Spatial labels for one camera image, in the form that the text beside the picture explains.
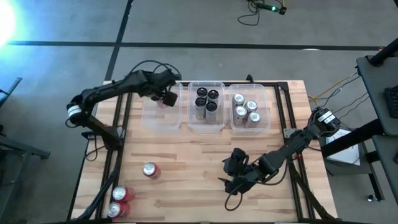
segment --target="gray floor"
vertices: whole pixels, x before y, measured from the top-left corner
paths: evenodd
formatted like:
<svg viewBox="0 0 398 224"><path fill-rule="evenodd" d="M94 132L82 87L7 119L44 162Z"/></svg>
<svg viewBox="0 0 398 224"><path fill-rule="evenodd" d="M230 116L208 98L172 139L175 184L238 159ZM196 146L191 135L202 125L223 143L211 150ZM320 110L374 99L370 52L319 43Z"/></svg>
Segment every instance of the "gray floor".
<svg viewBox="0 0 398 224"><path fill-rule="evenodd" d="M126 3L13 1L19 27L23 27L14 40L114 42ZM398 13L392 0L378 1L377 6L371 0L287 0L287 5L285 16L262 11L258 27L245 27L236 22L248 12L243 0L135 0L123 41L382 46L398 36ZM112 50L34 46L0 50L0 88L15 77L23 78L1 108L0 124L11 138L52 152L47 161L31 161L9 220L45 223L66 219L86 141L80 136L82 129L64 126L65 107L83 89L102 83ZM154 59L178 67L184 80L241 80L250 73L258 80L305 80L308 94L317 95L351 75L357 57L372 54L375 52L123 47L113 78L122 78L141 60ZM341 108L364 92L359 79L330 100L328 107ZM343 121L358 127L375 117L367 101ZM386 196L381 203L366 201L372 193L366 175L330 177L340 218L396 223L397 205L379 164L376 171Z"/></svg>

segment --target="black floor stripe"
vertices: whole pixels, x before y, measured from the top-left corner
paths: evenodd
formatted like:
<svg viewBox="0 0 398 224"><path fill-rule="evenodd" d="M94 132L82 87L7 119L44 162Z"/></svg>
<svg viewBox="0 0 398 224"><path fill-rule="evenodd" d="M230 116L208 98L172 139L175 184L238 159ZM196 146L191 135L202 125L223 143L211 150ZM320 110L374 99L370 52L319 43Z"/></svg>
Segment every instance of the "black floor stripe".
<svg viewBox="0 0 398 224"><path fill-rule="evenodd" d="M276 50L358 50L378 51L378 46L282 45L282 44L196 44L196 43L120 43L121 47L203 48L203 49L276 49Z"/></svg>
<svg viewBox="0 0 398 224"><path fill-rule="evenodd" d="M79 42L79 41L9 41L14 46L61 46L61 47L114 47L114 42Z"/></svg>
<svg viewBox="0 0 398 224"><path fill-rule="evenodd" d="M113 49L111 60L109 61L108 69L106 71L105 81L112 79L114 66L116 65L116 61L117 61L118 55L119 55L120 43L123 40L124 31L126 30L127 21L129 19L132 2L133 2L133 0L128 0L126 9L124 10L122 23L120 24L118 37L116 38L116 46Z"/></svg>

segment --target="clear plastic bin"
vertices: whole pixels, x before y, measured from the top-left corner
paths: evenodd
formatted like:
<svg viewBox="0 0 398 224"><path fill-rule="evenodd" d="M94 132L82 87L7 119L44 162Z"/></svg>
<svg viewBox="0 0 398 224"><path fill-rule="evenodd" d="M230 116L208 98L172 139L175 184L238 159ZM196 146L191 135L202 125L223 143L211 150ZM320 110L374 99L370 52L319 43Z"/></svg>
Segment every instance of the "clear plastic bin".
<svg viewBox="0 0 398 224"><path fill-rule="evenodd" d="M146 126L157 133L178 132L182 121L183 86L177 83L171 92L178 95L173 107L165 106L146 97L142 111L142 120Z"/></svg>
<svg viewBox="0 0 398 224"><path fill-rule="evenodd" d="M237 93L244 96L245 102L254 100L257 103L256 112L261 116L261 120L256 128L245 128L244 124L235 126L232 99ZM227 102L227 107L229 108L229 117L233 134L260 134L271 128L271 112L267 103L266 89L264 86L260 84L234 84L228 88L228 95L229 100Z"/></svg>
<svg viewBox="0 0 398 224"><path fill-rule="evenodd" d="M216 90L219 94L218 104L216 110L216 121L214 123L207 123L207 121L199 120L195 114L195 100L197 99L197 90L200 87L206 88L208 91ZM218 81L197 81L191 82L188 86L188 125L195 133L218 133L226 125L226 109L225 102L225 85Z"/></svg>

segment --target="black can lid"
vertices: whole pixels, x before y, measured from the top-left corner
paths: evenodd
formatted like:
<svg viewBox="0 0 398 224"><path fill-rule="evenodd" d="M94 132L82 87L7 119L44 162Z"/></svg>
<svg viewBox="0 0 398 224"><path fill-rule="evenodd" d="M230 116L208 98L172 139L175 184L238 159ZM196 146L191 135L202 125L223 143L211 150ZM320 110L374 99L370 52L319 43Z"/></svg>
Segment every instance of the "black can lid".
<svg viewBox="0 0 398 224"><path fill-rule="evenodd" d="M210 90L208 96L209 96L210 99L217 99L218 98L217 90Z"/></svg>
<svg viewBox="0 0 398 224"><path fill-rule="evenodd" d="M198 89L197 93L198 93L198 96L201 96L201 97L206 96L207 95L207 89L203 88L203 87L200 87Z"/></svg>
<svg viewBox="0 0 398 224"><path fill-rule="evenodd" d="M214 102L210 102L206 105L206 110L213 112L217 110L217 104Z"/></svg>
<svg viewBox="0 0 398 224"><path fill-rule="evenodd" d="M206 99L199 97L197 100L195 100L195 104L199 107L205 106L206 105Z"/></svg>

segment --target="wooden tabletop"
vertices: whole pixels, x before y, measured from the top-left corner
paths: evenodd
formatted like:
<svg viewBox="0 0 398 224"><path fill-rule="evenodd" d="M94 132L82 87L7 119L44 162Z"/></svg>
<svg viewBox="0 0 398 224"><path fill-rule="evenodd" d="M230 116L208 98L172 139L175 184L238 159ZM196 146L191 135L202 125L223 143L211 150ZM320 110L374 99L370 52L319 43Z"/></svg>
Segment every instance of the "wooden tabletop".
<svg viewBox="0 0 398 224"><path fill-rule="evenodd" d="M303 81L287 81L298 128L304 128L310 116L310 105ZM265 152L280 148L284 142L280 128L275 91L266 87L271 110L271 129L258 136L233 136L228 122L219 134L195 134L187 125L187 90L183 96L183 119L178 134L157 134L141 121L143 98L133 97L124 146L119 183L132 187L136 199L130 202L131 213L116 222L292 222L297 221L289 174L276 186L255 185L243 195L241 206L228 212L224 202L228 196L218 177L229 178L223 172L223 159L233 148L245 150L251 161ZM285 118L290 124L284 93L281 92ZM111 125L116 98L101 102L96 117ZM314 141L312 147L319 147ZM88 150L94 149L94 143ZM106 157L99 152L94 162L85 161L73 206L72 218L78 217L98 193ZM305 150L303 158L311 191L326 210L336 217L336 209L320 152ZM155 162L162 175L150 180L142 173L145 162ZM280 179L279 174L270 182ZM304 216L307 217L303 193L300 191ZM231 197L228 207L234 207L239 197Z"/></svg>

